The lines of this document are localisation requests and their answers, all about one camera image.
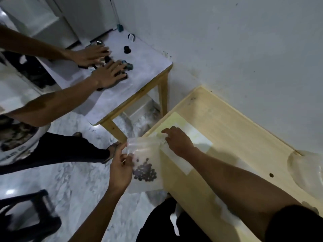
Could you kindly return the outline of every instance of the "floor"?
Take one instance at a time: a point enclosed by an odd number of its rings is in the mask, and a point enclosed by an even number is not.
[[[159,113],[152,109],[138,122],[131,123],[121,115],[114,121],[128,137],[142,136],[158,120]],[[72,135],[82,132],[83,137],[98,148],[107,148],[116,139],[101,126],[90,125],[83,116],[70,112],[51,125],[51,133]],[[0,199],[46,189],[62,220],[62,226],[48,242],[65,242],[95,208],[109,182],[109,165],[99,163],[62,163],[32,168],[0,176]],[[140,228],[155,206],[166,196],[164,191],[125,193],[113,214],[103,242],[135,241]]]

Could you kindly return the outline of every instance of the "person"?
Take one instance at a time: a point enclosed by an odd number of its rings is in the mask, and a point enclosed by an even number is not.
[[[199,172],[215,194],[258,239],[266,242],[320,240],[323,218],[301,206],[288,193],[249,171],[204,154],[194,147],[180,128],[172,126],[164,129],[162,133],[168,135],[165,139],[169,148]],[[132,156],[121,153],[125,146],[123,144],[117,149],[111,162],[107,192],[69,242],[101,241],[115,206],[132,178]],[[195,241],[195,238],[199,238],[198,241],[209,241],[209,238],[196,229],[188,216],[188,225],[183,231],[185,234],[181,234],[179,227],[180,236],[175,240],[174,227],[169,222],[174,203],[174,200],[166,199],[160,205],[162,208],[158,206],[153,210],[140,230],[137,242]]]
[[[61,49],[0,25],[0,48],[47,59],[72,60],[80,66],[98,64],[108,47],[80,51]],[[86,139],[48,133],[50,123],[81,105],[95,90],[109,87],[126,74],[121,61],[110,61],[69,88],[41,94],[0,52],[0,175],[42,165],[80,161],[105,163],[116,144],[98,149]]]

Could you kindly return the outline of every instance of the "table leg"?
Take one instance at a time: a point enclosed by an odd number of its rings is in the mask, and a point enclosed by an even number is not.
[[[164,117],[167,114],[168,105],[168,73],[160,80],[158,84],[160,114]]]
[[[119,142],[124,143],[127,141],[127,136],[117,127],[117,125],[111,120],[107,119],[101,123],[108,132],[110,132]]]

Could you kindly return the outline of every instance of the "white wall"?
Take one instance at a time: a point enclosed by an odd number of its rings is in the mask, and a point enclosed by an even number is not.
[[[295,148],[323,153],[323,0],[114,1],[121,24],[174,62],[171,108],[204,84]]]

